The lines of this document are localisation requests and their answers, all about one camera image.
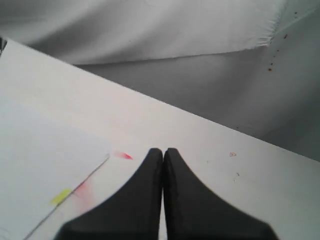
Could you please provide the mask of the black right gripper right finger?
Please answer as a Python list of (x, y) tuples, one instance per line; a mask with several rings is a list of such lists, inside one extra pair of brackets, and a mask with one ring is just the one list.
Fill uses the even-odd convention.
[(164, 211), (169, 240), (276, 240), (270, 225), (224, 201), (169, 148), (163, 160)]

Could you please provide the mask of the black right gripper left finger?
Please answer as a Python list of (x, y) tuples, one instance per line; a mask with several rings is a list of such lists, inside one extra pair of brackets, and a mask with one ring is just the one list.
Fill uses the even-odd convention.
[(56, 240), (156, 240), (162, 205), (163, 153), (151, 148), (110, 198), (65, 223)]

